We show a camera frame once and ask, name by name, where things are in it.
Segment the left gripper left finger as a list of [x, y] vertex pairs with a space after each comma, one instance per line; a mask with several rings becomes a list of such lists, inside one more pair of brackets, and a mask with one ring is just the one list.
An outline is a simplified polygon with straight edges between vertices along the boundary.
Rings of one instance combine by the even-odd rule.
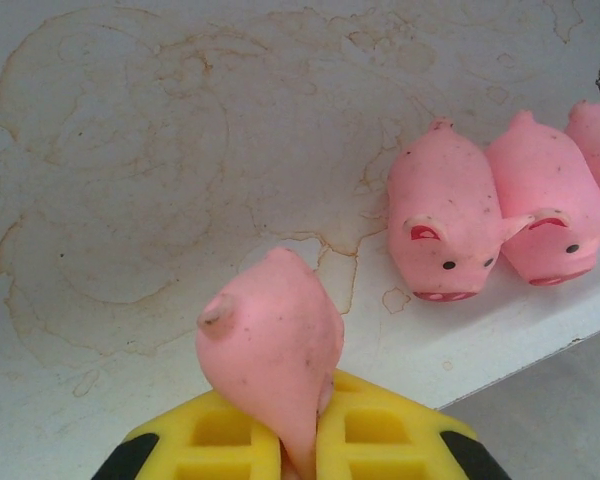
[[269, 429], [209, 391], [132, 430], [97, 477], [279, 479], [280, 444]]

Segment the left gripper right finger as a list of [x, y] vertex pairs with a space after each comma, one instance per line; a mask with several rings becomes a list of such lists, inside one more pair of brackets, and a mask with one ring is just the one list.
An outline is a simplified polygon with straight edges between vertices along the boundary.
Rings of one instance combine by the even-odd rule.
[[463, 422], [338, 370], [318, 423], [319, 479], [508, 479]]

